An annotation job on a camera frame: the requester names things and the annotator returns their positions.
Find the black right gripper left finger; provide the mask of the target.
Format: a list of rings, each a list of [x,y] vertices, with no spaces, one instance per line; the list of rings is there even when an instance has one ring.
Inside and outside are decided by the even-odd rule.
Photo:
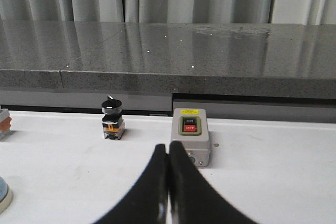
[[[158,144],[132,188],[96,223],[166,223],[167,167],[165,145]]]

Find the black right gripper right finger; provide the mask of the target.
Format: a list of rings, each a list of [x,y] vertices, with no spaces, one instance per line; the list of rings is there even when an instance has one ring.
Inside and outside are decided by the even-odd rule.
[[[254,223],[207,182],[181,142],[170,144],[169,158],[173,223]]]

